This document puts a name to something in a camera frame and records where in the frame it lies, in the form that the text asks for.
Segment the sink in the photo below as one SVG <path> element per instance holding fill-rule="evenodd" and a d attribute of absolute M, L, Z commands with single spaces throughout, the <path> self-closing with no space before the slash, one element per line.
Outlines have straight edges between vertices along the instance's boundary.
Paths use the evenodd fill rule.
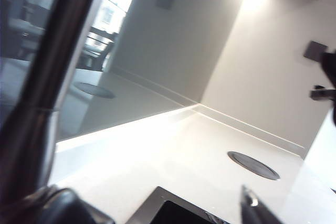
<path fill-rule="evenodd" d="M 157 187 L 126 224 L 229 224 L 179 196 Z"/>

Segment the white countertop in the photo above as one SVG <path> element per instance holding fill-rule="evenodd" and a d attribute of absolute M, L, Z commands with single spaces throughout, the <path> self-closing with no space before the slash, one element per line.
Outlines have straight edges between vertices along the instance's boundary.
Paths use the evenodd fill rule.
<path fill-rule="evenodd" d="M 265 163 L 281 179 L 253 174 L 228 151 Z M 242 184 L 286 224 L 336 223 L 336 195 L 300 157 L 188 109 L 58 143 L 51 183 L 72 187 L 118 224 L 156 186 L 240 223 Z"/>

